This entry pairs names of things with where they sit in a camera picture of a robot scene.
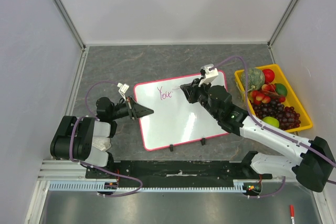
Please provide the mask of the pink framed whiteboard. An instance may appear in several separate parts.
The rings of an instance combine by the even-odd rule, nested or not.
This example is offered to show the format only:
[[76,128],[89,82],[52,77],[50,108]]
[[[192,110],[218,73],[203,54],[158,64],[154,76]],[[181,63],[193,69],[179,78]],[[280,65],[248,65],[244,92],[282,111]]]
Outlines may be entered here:
[[200,76],[191,74],[134,86],[136,102],[154,111],[139,119],[143,146],[147,151],[226,135],[198,102],[190,104],[183,91],[172,91]]

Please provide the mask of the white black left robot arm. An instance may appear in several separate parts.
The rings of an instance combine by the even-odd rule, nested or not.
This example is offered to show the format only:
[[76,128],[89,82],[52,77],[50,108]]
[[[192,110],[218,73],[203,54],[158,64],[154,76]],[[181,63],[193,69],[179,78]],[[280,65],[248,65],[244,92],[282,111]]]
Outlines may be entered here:
[[114,104],[107,97],[96,101],[97,114],[77,121],[75,116],[64,116],[50,145],[50,154],[56,159],[82,161],[97,166],[97,173],[111,178],[115,173],[113,157],[107,151],[94,147],[97,139],[109,141],[117,129],[116,120],[129,117],[132,120],[154,113],[150,108],[138,104],[133,97],[121,99]]

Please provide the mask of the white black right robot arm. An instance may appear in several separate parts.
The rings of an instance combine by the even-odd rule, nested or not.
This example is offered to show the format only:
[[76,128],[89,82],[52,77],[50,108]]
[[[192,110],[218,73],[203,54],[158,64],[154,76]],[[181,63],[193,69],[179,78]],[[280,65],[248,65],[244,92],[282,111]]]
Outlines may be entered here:
[[307,189],[322,192],[335,167],[327,142],[290,134],[249,115],[233,104],[224,80],[205,83],[195,75],[137,84],[137,103],[153,111],[140,119],[144,148],[153,151],[231,133],[277,152],[276,156],[257,153],[242,163],[245,178],[293,177]]

